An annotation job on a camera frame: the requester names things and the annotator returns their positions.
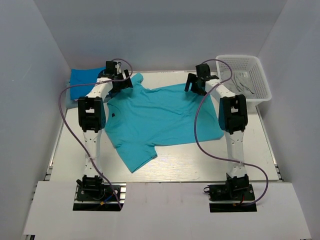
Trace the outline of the teal t shirt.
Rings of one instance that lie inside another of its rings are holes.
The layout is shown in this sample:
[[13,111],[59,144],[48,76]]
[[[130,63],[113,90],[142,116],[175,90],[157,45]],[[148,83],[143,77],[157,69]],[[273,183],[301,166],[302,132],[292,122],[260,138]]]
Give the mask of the teal t shirt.
[[144,77],[132,78],[133,88],[123,89],[107,102],[105,132],[118,155],[133,173],[157,157],[156,146],[219,140],[224,133],[210,97],[184,84],[155,89],[142,85]]

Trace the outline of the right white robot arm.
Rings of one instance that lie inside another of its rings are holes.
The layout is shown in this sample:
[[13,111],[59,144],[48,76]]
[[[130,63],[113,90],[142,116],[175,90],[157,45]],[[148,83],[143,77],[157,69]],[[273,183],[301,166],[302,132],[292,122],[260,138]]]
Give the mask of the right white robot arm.
[[227,145],[227,158],[217,157],[207,153],[208,156],[229,163],[226,181],[222,186],[210,186],[209,193],[212,201],[221,199],[236,200],[242,198],[249,189],[249,176],[244,163],[243,138],[248,124],[246,97],[235,94],[224,86],[218,76],[211,75],[210,67],[203,62],[195,66],[196,73],[187,77],[184,91],[203,96],[201,104],[209,96],[219,103],[218,124],[224,132]]

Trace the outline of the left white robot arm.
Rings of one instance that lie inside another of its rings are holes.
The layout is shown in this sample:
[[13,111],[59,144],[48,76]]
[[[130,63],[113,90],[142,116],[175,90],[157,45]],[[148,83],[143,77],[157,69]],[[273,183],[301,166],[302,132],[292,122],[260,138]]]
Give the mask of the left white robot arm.
[[121,65],[118,58],[106,61],[105,69],[97,75],[96,85],[77,101],[78,123],[83,132],[86,152],[84,174],[77,183],[96,200],[106,193],[100,164],[101,135],[107,122],[104,100],[109,94],[133,87],[131,74],[127,69],[122,71]]

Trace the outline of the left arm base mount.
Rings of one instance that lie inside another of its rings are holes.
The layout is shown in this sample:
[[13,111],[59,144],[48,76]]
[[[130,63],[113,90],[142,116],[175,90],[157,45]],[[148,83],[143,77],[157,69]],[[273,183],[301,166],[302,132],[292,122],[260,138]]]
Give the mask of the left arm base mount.
[[120,212],[125,203],[126,185],[113,185],[117,198],[108,184],[101,185],[101,190],[85,190],[77,185],[72,210],[76,212]]

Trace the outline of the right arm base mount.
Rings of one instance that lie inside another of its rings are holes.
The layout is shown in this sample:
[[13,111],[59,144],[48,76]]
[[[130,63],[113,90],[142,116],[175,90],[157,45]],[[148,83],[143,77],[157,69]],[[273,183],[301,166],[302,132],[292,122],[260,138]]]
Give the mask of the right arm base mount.
[[210,184],[203,188],[203,192],[209,196],[210,213],[254,213],[257,205],[248,203],[255,201],[253,186],[241,190],[236,197],[231,197],[225,184]]

